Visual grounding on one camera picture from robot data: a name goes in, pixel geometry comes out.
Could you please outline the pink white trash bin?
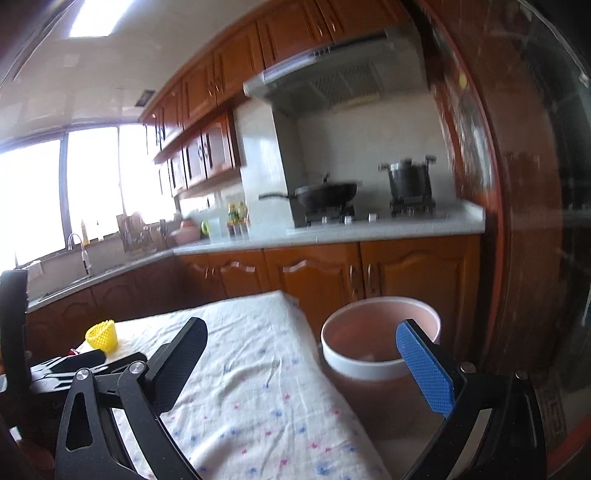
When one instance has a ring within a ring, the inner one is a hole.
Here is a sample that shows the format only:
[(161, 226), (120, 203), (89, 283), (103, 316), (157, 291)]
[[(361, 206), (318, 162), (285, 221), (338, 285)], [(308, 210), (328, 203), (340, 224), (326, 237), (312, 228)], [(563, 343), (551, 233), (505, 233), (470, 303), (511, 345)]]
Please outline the pink white trash bin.
[(397, 329), (412, 319), (438, 343), (439, 314), (408, 297), (376, 297), (342, 307), (322, 325), (325, 372), (353, 409), (370, 439), (404, 435), (426, 409), (397, 347)]

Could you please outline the yellow foam fruit net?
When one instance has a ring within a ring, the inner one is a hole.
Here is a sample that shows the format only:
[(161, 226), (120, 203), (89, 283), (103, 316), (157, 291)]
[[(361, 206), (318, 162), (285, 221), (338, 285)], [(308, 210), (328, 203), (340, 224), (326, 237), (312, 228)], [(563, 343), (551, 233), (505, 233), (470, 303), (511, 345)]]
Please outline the yellow foam fruit net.
[(115, 322), (109, 319), (93, 325), (86, 331), (85, 341), (105, 354), (114, 351), (118, 345)]

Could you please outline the white dotted tablecloth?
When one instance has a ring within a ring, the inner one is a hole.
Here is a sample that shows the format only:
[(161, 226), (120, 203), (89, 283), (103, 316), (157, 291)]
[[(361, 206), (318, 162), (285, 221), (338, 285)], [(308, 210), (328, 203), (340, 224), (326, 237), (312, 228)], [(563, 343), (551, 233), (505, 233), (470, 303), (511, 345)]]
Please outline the white dotted tablecloth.
[(206, 323), (207, 345), (161, 419), (202, 478), (389, 478), (322, 372), (304, 313), (283, 292), (118, 322), (108, 360), (151, 357), (191, 317)]

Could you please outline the brown wooden lower cabinets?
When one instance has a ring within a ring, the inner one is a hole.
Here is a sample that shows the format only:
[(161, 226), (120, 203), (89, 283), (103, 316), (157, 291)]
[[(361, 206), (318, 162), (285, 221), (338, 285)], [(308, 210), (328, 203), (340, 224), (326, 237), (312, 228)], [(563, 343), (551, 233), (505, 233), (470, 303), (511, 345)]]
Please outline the brown wooden lower cabinets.
[(473, 333), (479, 269), (477, 234), (169, 256), (31, 310), (27, 346), (42, 361), (67, 354), (102, 320), (280, 290), (297, 299), (314, 334), (355, 301), (421, 300), (441, 318), (442, 344), (463, 358)]

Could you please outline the brown wooden cabinets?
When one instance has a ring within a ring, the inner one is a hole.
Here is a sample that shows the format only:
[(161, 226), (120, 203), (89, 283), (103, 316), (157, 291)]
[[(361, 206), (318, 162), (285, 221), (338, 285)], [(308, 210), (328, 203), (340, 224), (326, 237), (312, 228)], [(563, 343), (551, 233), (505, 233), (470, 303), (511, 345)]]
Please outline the brown wooden cabinets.
[(247, 80), (304, 51), (410, 21), (400, 1), (267, 1), (230, 25), (139, 117), (163, 192), (175, 197), (238, 173), (233, 110), (245, 102)]
[(477, 234), (169, 256), (31, 310), (27, 346), (42, 361), (67, 354), (102, 320), (280, 290), (297, 299), (314, 334), (355, 301), (421, 300), (441, 318), (442, 344), (463, 358), (473, 333), (479, 269)]

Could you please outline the dish rack on counter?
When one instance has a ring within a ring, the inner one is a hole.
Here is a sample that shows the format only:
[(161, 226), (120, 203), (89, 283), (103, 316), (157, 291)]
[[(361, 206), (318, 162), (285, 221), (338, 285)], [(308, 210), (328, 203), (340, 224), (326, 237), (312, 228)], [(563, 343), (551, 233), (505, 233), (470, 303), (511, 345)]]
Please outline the dish rack on counter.
[(148, 252), (157, 249), (151, 231), (139, 213), (120, 214), (116, 217), (116, 220), (125, 253)]

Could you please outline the pink basin on counter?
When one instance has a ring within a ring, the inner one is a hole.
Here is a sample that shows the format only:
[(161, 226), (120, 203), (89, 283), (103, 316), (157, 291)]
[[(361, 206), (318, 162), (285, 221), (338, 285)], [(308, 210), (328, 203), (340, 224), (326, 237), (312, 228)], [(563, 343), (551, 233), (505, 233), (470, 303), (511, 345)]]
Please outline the pink basin on counter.
[(201, 229), (192, 219), (184, 219), (179, 228), (170, 233), (170, 241), (175, 246), (181, 246), (199, 241)]

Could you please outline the silver sink faucet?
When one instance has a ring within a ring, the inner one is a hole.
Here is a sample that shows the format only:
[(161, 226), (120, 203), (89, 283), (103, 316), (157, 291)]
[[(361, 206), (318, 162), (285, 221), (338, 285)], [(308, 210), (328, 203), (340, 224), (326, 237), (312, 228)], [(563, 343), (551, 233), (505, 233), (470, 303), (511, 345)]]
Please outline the silver sink faucet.
[(92, 274), (92, 265), (90, 262), (90, 258), (88, 252), (84, 246), (83, 239), (80, 235), (76, 233), (70, 233), (67, 239), (67, 249), (72, 251), (74, 249), (74, 240), (79, 240), (79, 250), (80, 250), (80, 258), (82, 261), (82, 265), (85, 271), (85, 275), (89, 277)]

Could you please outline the condiment bottles on counter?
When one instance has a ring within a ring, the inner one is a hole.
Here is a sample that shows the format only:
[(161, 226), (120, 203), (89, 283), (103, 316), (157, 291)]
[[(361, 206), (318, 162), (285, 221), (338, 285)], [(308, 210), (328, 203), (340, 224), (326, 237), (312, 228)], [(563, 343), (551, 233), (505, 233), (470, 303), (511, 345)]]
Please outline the condiment bottles on counter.
[(229, 237), (246, 238), (249, 236), (249, 209), (245, 202), (228, 205), (228, 220), (226, 220), (226, 229)]

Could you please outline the steel stock pot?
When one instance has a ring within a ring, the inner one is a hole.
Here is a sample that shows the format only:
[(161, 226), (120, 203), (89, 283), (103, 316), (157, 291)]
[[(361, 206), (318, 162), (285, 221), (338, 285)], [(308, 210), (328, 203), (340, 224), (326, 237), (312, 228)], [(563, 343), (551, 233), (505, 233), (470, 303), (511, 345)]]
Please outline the steel stock pot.
[(389, 176), (391, 194), (394, 200), (412, 198), (432, 198), (430, 166), (437, 162), (437, 157), (427, 155), (423, 163), (414, 163), (412, 158), (405, 158), (396, 163), (382, 163), (380, 172)]

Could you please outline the black gas stove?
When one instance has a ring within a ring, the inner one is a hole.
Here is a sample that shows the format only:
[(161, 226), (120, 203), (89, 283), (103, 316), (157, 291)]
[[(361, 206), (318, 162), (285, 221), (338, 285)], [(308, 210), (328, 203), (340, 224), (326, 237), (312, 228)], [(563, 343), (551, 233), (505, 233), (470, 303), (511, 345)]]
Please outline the black gas stove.
[(402, 222), (444, 220), (450, 213), (439, 208), (434, 199), (427, 197), (409, 197), (391, 199), (386, 208), (356, 206), (353, 202), (339, 207), (328, 207), (304, 213), (304, 220), (297, 223), (297, 228), (315, 228), (370, 222)]

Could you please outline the brown wooden upper cabinets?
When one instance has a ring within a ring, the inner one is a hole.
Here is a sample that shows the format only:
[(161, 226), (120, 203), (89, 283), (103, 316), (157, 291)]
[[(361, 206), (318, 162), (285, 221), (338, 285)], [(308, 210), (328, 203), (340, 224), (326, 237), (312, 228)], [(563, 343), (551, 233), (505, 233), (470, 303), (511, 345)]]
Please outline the brown wooden upper cabinets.
[(230, 25), (139, 117), (163, 192), (175, 197), (238, 173), (233, 110), (245, 102), (247, 80), (304, 51), (410, 21), (400, 1), (267, 1)]

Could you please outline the grey range hood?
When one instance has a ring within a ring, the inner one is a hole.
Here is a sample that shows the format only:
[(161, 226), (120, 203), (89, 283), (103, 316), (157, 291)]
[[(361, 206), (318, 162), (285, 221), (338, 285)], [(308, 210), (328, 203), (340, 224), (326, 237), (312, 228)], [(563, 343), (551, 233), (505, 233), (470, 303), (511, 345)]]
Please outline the grey range hood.
[(428, 89), (413, 25), (294, 55), (243, 84), (246, 97), (295, 119)]

